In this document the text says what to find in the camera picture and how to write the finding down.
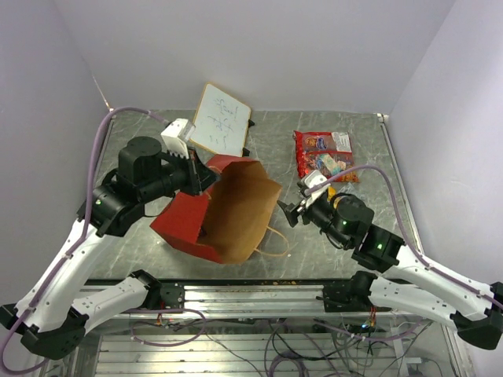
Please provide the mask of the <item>yellow M&M packet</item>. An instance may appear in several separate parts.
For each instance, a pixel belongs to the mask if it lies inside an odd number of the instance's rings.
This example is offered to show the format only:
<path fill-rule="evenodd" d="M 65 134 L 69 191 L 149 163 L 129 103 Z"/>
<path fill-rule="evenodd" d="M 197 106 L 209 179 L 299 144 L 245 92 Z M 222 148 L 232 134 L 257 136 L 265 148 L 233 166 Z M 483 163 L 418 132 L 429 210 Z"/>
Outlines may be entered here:
<path fill-rule="evenodd" d="M 329 186 L 327 190 L 327 201 L 333 209 L 336 209 L 338 202 L 340 201 L 337 191 L 332 186 Z"/>

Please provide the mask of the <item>red paper bag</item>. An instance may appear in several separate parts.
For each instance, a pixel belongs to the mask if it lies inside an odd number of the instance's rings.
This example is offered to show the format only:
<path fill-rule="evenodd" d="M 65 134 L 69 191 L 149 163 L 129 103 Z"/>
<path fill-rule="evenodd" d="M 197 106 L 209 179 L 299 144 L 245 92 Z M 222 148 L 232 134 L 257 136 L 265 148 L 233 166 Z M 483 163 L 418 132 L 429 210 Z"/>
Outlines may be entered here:
<path fill-rule="evenodd" d="M 221 170 L 220 180 L 199 196 L 179 193 L 156 217 L 150 228 L 174 249 L 218 264 L 241 264 L 254 252 L 283 257 L 290 248 L 283 238 L 281 253 L 259 249 L 281 193 L 255 159 L 228 155 L 212 157 L 207 166 Z M 207 235 L 199 238 L 200 227 Z"/>

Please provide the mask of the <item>red cookie snack bag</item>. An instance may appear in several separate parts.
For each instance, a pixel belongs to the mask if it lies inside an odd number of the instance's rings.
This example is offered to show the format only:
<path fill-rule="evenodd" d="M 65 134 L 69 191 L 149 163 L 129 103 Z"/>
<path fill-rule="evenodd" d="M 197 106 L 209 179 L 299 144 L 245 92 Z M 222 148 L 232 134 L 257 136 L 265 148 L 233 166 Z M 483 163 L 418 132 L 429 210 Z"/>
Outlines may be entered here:
<path fill-rule="evenodd" d="M 319 170 L 326 178 L 355 166 L 348 132 L 293 133 L 299 178 Z"/>

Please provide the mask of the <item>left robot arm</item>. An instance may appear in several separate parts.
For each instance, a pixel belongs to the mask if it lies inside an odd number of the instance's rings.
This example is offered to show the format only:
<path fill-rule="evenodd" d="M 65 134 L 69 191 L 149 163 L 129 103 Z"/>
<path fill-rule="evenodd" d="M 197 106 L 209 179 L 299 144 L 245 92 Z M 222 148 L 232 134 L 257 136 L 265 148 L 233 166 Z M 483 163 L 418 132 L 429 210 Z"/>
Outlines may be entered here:
<path fill-rule="evenodd" d="M 144 270 L 86 298 L 77 294 L 105 250 L 145 216 L 147 203 L 179 193 L 200 196 L 218 179 L 183 141 L 128 141 L 38 283 L 18 303 L 2 306 L 2 325 L 19 334 L 31 353 L 57 361 L 116 314 L 159 309 L 162 284 Z"/>

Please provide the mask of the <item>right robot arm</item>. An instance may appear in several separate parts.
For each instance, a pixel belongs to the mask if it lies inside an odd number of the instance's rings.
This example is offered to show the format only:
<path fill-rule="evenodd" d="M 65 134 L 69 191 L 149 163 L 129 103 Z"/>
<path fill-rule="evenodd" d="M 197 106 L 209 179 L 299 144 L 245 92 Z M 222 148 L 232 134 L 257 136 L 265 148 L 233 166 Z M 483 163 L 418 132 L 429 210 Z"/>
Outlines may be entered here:
<path fill-rule="evenodd" d="M 358 197 L 323 193 L 280 202 L 288 223 L 313 224 L 332 245 L 350 250 L 364 271 L 351 278 L 347 304 L 396 308 L 454 329 L 471 346 L 495 350 L 502 336 L 502 284 L 473 280 L 414 251 L 405 240 L 373 224 L 374 212 Z"/>

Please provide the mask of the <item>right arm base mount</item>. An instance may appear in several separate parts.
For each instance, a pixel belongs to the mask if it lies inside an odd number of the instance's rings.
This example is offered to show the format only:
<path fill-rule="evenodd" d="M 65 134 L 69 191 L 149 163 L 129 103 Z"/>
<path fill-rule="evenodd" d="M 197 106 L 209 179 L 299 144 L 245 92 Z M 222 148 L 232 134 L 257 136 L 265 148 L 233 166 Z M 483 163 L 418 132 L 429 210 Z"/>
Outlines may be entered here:
<path fill-rule="evenodd" d="M 326 313 L 369 312 L 373 306 L 368 295 L 353 291 L 344 282 L 324 285 L 315 299 L 323 304 Z"/>

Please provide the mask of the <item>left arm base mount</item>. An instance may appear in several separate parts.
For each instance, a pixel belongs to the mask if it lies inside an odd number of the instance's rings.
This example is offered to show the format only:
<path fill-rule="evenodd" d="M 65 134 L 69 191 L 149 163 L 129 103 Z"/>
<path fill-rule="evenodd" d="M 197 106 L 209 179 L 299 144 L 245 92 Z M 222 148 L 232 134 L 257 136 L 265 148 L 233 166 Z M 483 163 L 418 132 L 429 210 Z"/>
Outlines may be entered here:
<path fill-rule="evenodd" d="M 160 308 L 183 309 L 185 303 L 185 289 L 179 283 L 161 284 Z"/>

